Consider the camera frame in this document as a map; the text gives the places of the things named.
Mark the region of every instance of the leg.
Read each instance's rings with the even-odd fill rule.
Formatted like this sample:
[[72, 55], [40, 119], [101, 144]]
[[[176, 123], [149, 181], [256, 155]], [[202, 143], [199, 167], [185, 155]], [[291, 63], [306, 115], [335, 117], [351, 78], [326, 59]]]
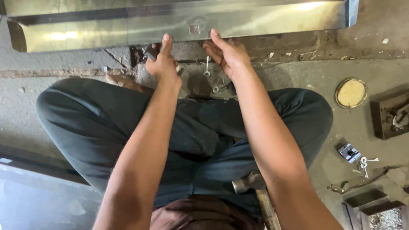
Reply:
[[[269, 92], [269, 96], [294, 136], [309, 167], [331, 129], [331, 107], [322, 96], [310, 90], [283, 89]], [[226, 112], [241, 116], [240, 111]], [[258, 167], [248, 140], [243, 138], [231, 148], [215, 154], [208, 162], [201, 164], [197, 169], [193, 192], [218, 196], [259, 215], [255, 193], [235, 194], [231, 185], [232, 180], [246, 176], [253, 170], [258, 170]]]
[[[116, 160], [149, 99], [148, 95], [101, 81], [65, 79], [38, 97], [37, 113], [71, 165], [103, 193]], [[174, 152], [211, 156], [218, 141], [216, 132], [177, 109], [155, 206], [191, 192], [195, 162]]]

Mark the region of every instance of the person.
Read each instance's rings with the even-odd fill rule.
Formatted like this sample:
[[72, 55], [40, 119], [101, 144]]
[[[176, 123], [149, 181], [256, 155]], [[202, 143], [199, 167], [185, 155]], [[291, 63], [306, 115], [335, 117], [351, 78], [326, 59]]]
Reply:
[[165, 34], [147, 71], [152, 95], [119, 76], [56, 82], [38, 117], [72, 166], [103, 195], [93, 229], [263, 229], [254, 190], [231, 182], [260, 170], [284, 230], [342, 229], [307, 173], [332, 126], [319, 94], [267, 92], [243, 44], [211, 30], [205, 52], [234, 83], [238, 101], [178, 100], [182, 80]]

